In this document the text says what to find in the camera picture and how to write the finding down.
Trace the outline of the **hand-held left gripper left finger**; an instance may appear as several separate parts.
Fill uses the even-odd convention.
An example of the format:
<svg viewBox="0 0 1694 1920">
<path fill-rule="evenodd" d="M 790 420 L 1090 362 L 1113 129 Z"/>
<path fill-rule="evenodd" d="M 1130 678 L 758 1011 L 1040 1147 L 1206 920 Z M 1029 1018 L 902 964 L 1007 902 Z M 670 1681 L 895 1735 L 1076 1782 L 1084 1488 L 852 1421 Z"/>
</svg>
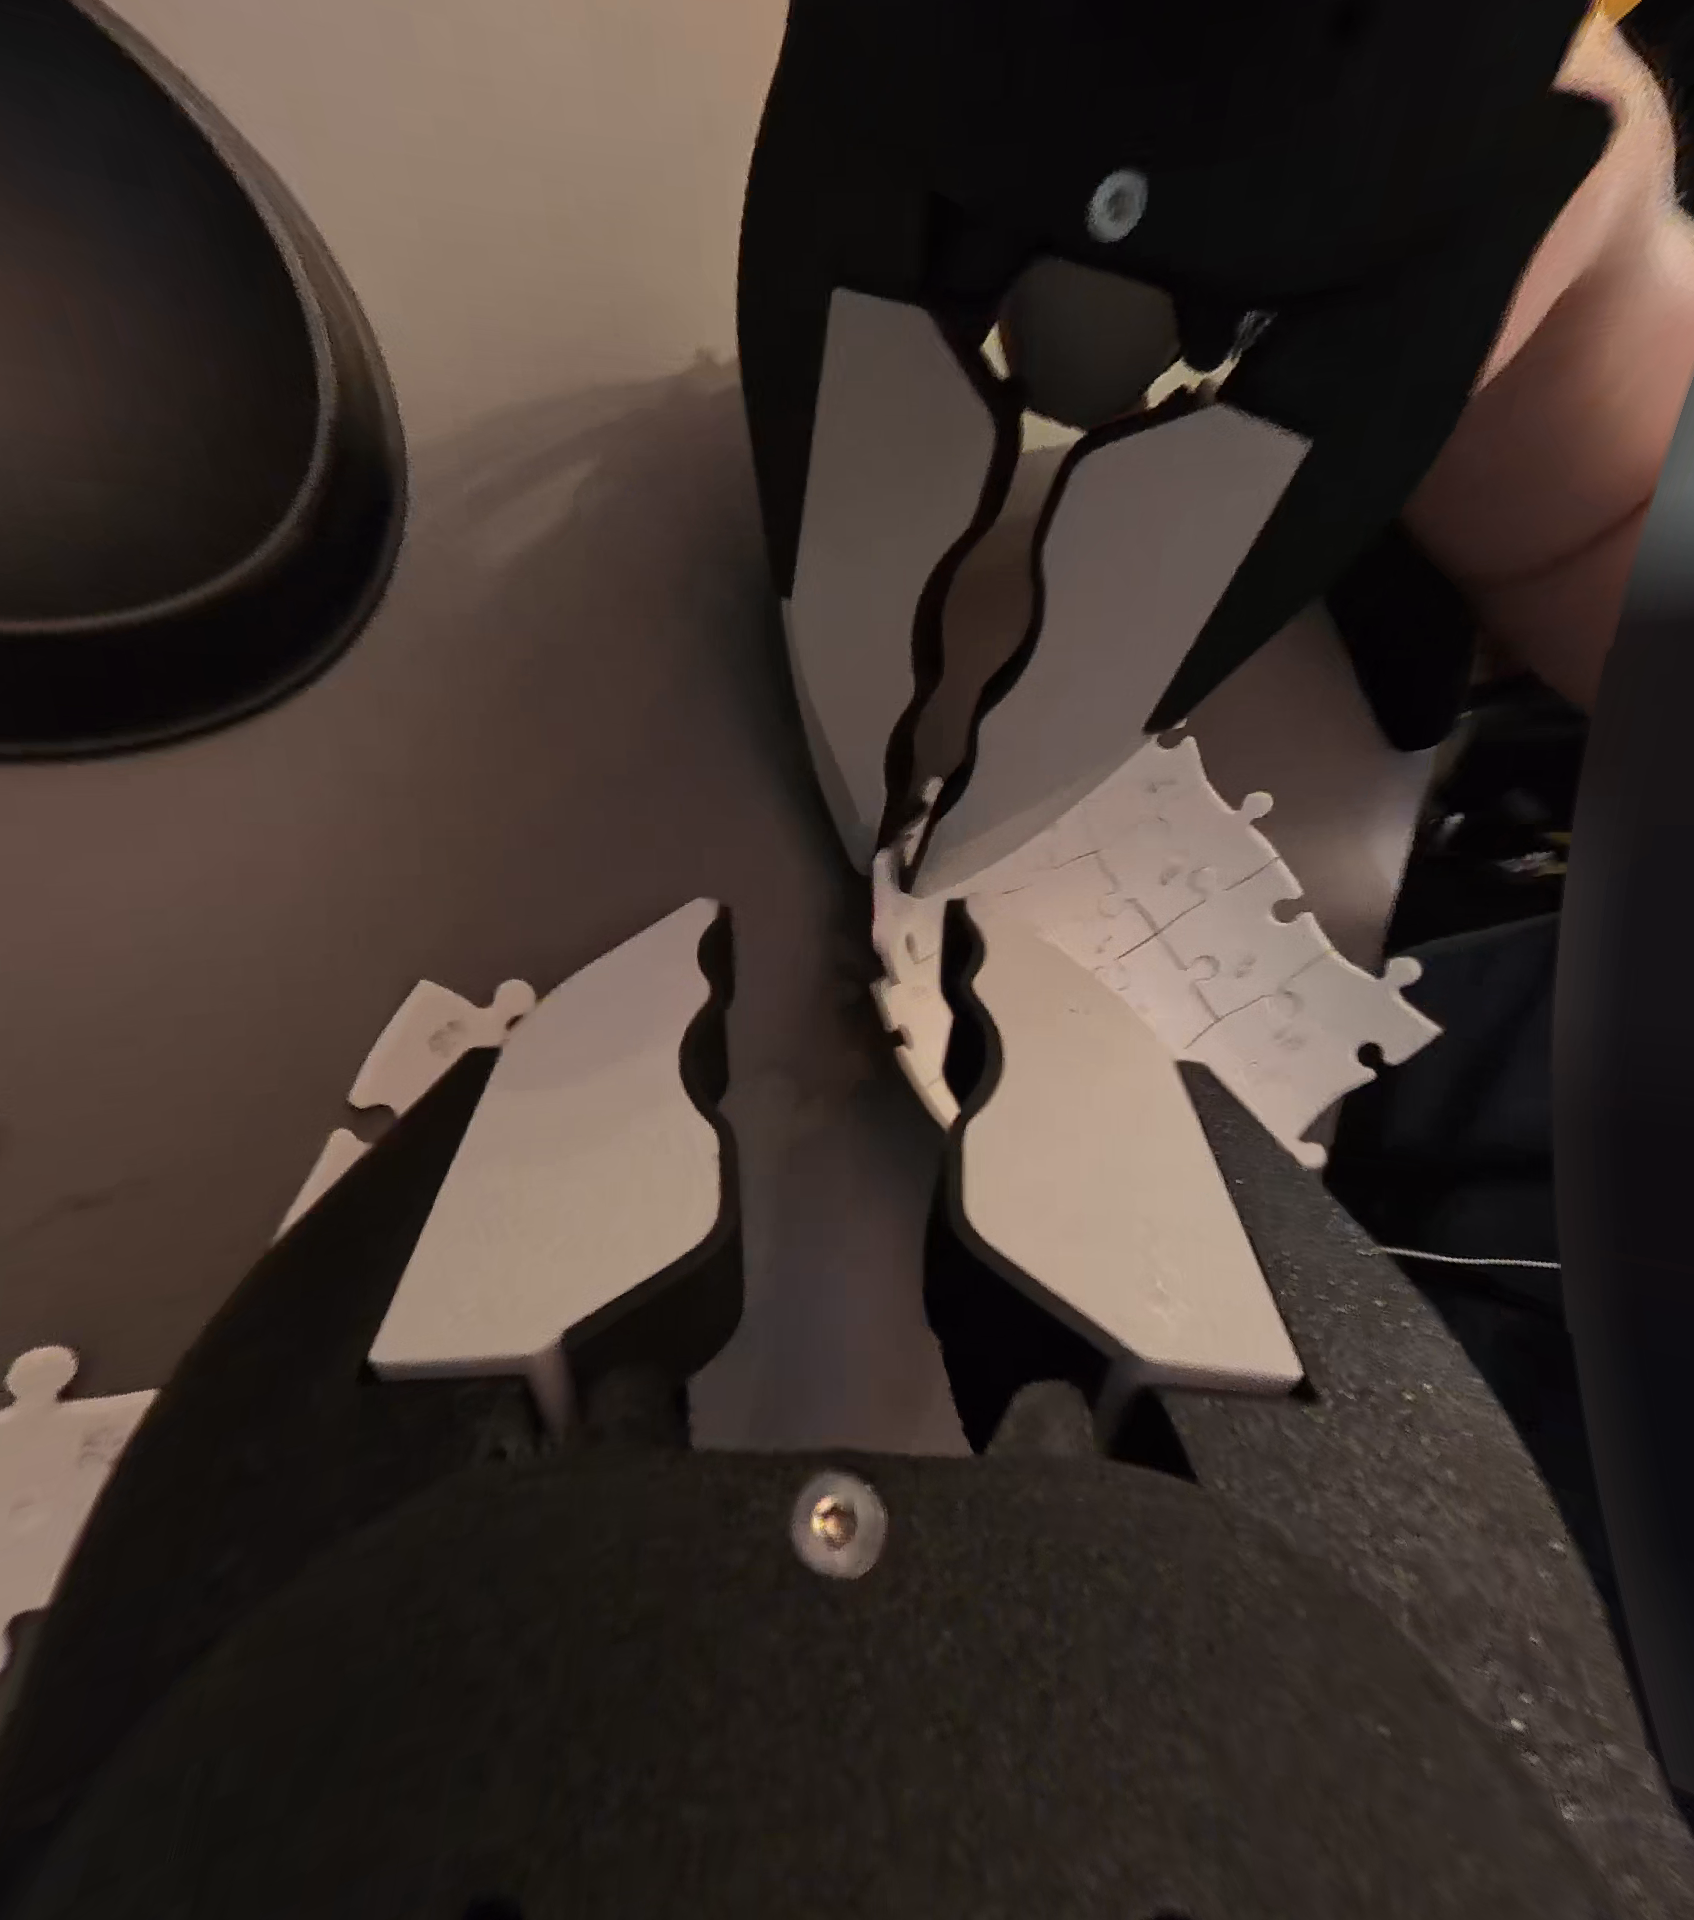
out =
<svg viewBox="0 0 1694 1920">
<path fill-rule="evenodd" d="M 686 1394 L 744 1308 L 733 999 L 733 917 L 703 896 L 510 1030 L 368 1348 L 380 1381 Z"/>
</svg>

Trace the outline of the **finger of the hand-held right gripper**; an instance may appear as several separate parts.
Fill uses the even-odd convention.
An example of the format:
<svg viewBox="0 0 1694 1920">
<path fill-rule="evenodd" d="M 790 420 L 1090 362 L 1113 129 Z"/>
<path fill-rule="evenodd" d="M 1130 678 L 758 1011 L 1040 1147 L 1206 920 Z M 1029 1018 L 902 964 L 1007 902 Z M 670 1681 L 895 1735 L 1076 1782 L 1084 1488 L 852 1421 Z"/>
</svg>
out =
<svg viewBox="0 0 1694 1920">
<path fill-rule="evenodd" d="M 925 307 L 837 291 L 828 311 L 786 656 L 847 862 L 868 873 L 916 795 L 947 677 L 958 567 L 1000 517 L 1020 397 Z"/>
<path fill-rule="evenodd" d="M 979 701 L 912 893 L 1020 852 L 1141 750 L 1309 453 L 1302 434 L 1212 400 L 1067 456 L 1035 536 L 1026 636 Z"/>
</svg>

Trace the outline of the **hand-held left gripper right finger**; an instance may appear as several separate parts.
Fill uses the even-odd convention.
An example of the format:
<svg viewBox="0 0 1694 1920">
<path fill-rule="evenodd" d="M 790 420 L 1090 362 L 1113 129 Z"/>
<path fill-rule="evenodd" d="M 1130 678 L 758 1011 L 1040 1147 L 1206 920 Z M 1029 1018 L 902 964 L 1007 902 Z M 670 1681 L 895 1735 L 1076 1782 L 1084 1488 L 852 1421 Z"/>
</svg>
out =
<svg viewBox="0 0 1694 1920">
<path fill-rule="evenodd" d="M 990 900 L 947 906 L 940 990 L 956 1242 L 1113 1371 L 1291 1397 L 1305 1363 L 1174 1051 Z"/>
</svg>

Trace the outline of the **assembled white puzzle section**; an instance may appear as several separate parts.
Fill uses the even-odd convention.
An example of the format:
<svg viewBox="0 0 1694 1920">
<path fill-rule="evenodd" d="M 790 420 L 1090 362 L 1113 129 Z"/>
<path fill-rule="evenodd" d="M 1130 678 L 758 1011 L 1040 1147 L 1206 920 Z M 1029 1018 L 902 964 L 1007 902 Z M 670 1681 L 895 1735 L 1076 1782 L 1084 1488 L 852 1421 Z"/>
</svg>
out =
<svg viewBox="0 0 1694 1920">
<path fill-rule="evenodd" d="M 1227 805 L 1190 735 L 1141 748 L 1049 829 L 960 884 L 902 884 L 883 852 L 873 876 L 870 996 L 911 1089 L 944 1128 L 952 1011 L 940 989 L 947 904 L 990 904 L 1063 951 L 1178 1060 L 1206 1069 L 1312 1173 L 1330 1151 L 1314 1125 L 1441 1037 L 1409 999 L 1423 966 L 1348 963 L 1298 906 L 1301 880 L 1260 829 L 1264 791 Z"/>
</svg>

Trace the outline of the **person's right forearm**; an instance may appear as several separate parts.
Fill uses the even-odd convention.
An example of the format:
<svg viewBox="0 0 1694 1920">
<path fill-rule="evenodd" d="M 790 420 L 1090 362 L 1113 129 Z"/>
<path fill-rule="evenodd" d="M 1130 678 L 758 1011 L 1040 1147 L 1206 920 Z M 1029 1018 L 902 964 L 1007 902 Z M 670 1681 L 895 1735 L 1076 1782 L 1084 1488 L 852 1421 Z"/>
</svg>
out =
<svg viewBox="0 0 1694 1920">
<path fill-rule="evenodd" d="M 1526 275 L 1406 508 L 1489 648 L 1592 710 L 1694 378 L 1694 219 L 1663 87 L 1607 22 L 1560 87 L 1610 137 Z"/>
</svg>

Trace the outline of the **scattered loose puzzle pieces group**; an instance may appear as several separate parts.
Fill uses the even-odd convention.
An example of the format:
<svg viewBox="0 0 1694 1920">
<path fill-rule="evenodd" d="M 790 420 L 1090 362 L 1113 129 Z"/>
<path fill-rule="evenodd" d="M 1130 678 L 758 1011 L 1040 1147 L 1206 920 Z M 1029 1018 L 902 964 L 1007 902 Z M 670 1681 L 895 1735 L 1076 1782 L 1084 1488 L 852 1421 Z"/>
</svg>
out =
<svg viewBox="0 0 1694 1920">
<path fill-rule="evenodd" d="M 362 1056 L 356 1112 L 405 1116 L 471 1051 L 505 1042 L 534 1009 L 533 985 L 503 981 L 489 1003 L 422 979 Z M 70 1399 L 83 1369 L 65 1346 L 19 1354 L 0 1404 L 0 1677 L 13 1624 L 47 1610 L 114 1468 L 158 1393 Z"/>
</svg>

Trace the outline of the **black round ball stand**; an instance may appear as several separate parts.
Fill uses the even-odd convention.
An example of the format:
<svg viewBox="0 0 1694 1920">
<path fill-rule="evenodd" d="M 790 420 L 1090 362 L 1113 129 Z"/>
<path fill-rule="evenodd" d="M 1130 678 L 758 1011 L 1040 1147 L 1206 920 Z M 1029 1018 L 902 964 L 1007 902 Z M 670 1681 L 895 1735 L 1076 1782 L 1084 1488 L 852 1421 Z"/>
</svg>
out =
<svg viewBox="0 0 1694 1920">
<path fill-rule="evenodd" d="M 293 701 L 406 507 L 380 344 L 281 174 L 111 6 L 0 2 L 0 762 Z"/>
</svg>

